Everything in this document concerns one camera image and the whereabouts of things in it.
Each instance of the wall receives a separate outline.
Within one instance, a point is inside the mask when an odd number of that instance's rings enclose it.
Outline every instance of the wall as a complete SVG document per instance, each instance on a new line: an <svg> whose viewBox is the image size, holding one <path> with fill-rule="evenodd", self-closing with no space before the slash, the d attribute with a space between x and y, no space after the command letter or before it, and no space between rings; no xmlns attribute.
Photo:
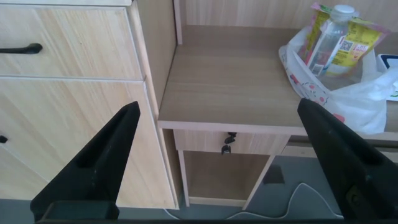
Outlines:
<svg viewBox="0 0 398 224"><path fill-rule="evenodd" d="M363 19L398 31L397 0L185 0L187 25L302 28L314 2L349 4Z"/></svg>

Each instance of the plastic bag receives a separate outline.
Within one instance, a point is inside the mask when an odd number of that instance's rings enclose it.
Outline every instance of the plastic bag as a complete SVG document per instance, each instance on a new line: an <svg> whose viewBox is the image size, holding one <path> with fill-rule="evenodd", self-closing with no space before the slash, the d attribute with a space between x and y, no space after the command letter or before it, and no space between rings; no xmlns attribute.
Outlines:
<svg viewBox="0 0 398 224"><path fill-rule="evenodd" d="M279 49L293 89L302 98L319 103L352 130L363 134L384 132L387 120L387 97L398 80L398 68L386 73L377 71L376 56L370 51L362 59L363 72L359 83L337 90L327 89L297 55L310 28L302 29L286 46Z"/></svg>

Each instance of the water bottle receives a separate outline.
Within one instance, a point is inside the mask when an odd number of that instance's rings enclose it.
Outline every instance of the water bottle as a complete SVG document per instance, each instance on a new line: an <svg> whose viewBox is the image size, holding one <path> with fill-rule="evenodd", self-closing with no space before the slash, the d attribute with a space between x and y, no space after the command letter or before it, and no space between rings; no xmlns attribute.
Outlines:
<svg viewBox="0 0 398 224"><path fill-rule="evenodd" d="M330 18L322 24L320 35L312 49L307 65L310 71L319 77L326 73L337 51L348 33L348 22L355 14L355 9L347 5L335 5Z"/></svg>

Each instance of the wooden panel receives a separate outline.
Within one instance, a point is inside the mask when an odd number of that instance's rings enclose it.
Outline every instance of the wooden panel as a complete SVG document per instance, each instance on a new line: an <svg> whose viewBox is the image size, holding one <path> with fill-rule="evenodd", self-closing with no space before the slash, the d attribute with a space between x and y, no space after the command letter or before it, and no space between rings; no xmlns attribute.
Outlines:
<svg viewBox="0 0 398 224"><path fill-rule="evenodd" d="M220 205L220 206L234 206L243 207L246 200L238 199L223 199L223 198L203 198L203 197L189 197L192 204L199 205Z"/></svg>
<svg viewBox="0 0 398 224"><path fill-rule="evenodd" d="M178 152L178 158L180 161L182 184L184 187L185 206L189 207L190 202L189 202L189 193L188 193L188 179L187 179L188 177L187 177L187 168L185 166L185 159L184 159L183 151Z"/></svg>
<svg viewBox="0 0 398 224"><path fill-rule="evenodd" d="M182 45L182 32L184 26L187 25L187 11L185 0L174 0L174 14L175 14L175 30L177 33L177 42Z"/></svg>
<svg viewBox="0 0 398 224"><path fill-rule="evenodd" d="M387 158L389 158L392 162L398 163L398 151L389 152L385 151L384 148L377 148L383 153ZM281 156L297 156L297 157L312 157L316 158L317 154L313 150L311 146L295 146L295 145L287 145L285 149L282 151Z"/></svg>
<svg viewBox="0 0 398 224"><path fill-rule="evenodd" d="M314 2L349 4L363 19L398 31L396 0L186 0L188 25L302 28L310 24Z"/></svg>
<svg viewBox="0 0 398 224"><path fill-rule="evenodd" d="M16 158L51 180L132 101L141 117L118 205L175 208L142 82L0 78L0 131Z"/></svg>
<svg viewBox="0 0 398 224"><path fill-rule="evenodd" d="M173 1L136 0L129 15L157 117L176 46Z"/></svg>
<svg viewBox="0 0 398 224"><path fill-rule="evenodd" d="M297 30L215 26L186 30L164 93L161 128L307 135L297 114L300 97L278 56L279 47ZM398 34L389 38L376 50L398 50L394 44ZM363 136L398 139L397 111L398 103L388 102L386 133Z"/></svg>
<svg viewBox="0 0 398 224"><path fill-rule="evenodd" d="M157 126L160 102L176 46L173 2L172 0L135 0L127 11L136 40L141 68L146 75L147 94ZM175 206L178 208L182 193L182 181L173 133L171 130L166 131L157 127L157 134Z"/></svg>
<svg viewBox="0 0 398 224"><path fill-rule="evenodd" d="M0 146L0 198L31 200L47 184L40 175Z"/></svg>
<svg viewBox="0 0 398 224"><path fill-rule="evenodd" d="M0 75L142 80L124 7L0 6Z"/></svg>
<svg viewBox="0 0 398 224"><path fill-rule="evenodd" d="M247 200L269 158L214 152L184 151L183 154L189 197L233 200Z"/></svg>
<svg viewBox="0 0 398 224"><path fill-rule="evenodd" d="M221 152L227 132L174 130L177 150ZM276 134L238 133L231 144L232 153L280 154L290 136Z"/></svg>
<svg viewBox="0 0 398 224"><path fill-rule="evenodd" d="M250 191L250 195L248 197L248 200L246 201L246 203L244 204L242 210L246 210L247 207L250 204L251 199L253 198L254 194L256 193L257 189L259 188L260 184L262 183L262 180L264 179L264 176L267 174L268 169L270 168L272 162L275 159L275 155L272 155L268 158L266 165L264 166L264 168L262 169L262 172L260 174L259 177L255 177L255 176L251 176L252 178L255 178L256 180L256 184L254 185L254 187L251 189Z"/></svg>
<svg viewBox="0 0 398 224"><path fill-rule="evenodd" d="M129 6L132 0L0 0L0 4L50 4L72 6Z"/></svg>

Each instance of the yellow package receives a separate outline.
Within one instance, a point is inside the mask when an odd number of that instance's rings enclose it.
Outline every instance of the yellow package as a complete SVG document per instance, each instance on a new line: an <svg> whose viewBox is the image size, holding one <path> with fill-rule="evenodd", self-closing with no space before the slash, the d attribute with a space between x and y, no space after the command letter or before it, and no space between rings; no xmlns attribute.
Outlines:
<svg viewBox="0 0 398 224"><path fill-rule="evenodd" d="M312 8L317 10L317 14L313 18L312 31L308 34L303 48L302 58L305 64L310 60L311 49L316 44L315 41L321 32L320 27L329 19L331 12L330 8L318 3L315 3ZM360 18L353 18L348 27L348 34L344 39L343 45L326 71L328 76L338 77L348 73L363 55L371 51L387 34L391 33L384 27Z"/></svg>

